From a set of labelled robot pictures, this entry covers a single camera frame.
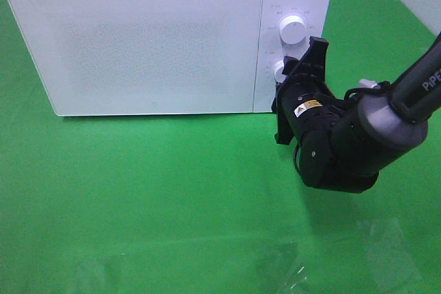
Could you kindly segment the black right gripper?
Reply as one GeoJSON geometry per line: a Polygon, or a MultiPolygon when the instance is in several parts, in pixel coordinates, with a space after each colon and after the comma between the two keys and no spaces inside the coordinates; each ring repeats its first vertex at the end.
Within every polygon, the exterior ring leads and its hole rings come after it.
{"type": "Polygon", "coordinates": [[[340,110],[332,103],[334,96],[324,82],[328,46],[326,39],[311,36],[300,59],[284,57],[282,74],[296,75],[286,78],[276,89],[273,111],[277,144],[289,145],[294,138],[301,143],[309,132],[330,130],[340,120],[340,110]]]}

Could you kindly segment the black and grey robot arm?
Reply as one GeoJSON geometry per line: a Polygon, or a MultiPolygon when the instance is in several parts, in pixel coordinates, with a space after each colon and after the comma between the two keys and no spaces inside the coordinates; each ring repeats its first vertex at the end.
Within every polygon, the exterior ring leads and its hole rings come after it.
{"type": "Polygon", "coordinates": [[[325,82],[327,48],[314,36],[302,58],[284,58],[271,107],[275,140],[297,142],[294,167],[306,186],[361,193],[426,139],[440,108],[440,41],[394,82],[362,79],[341,99],[325,82]]]}

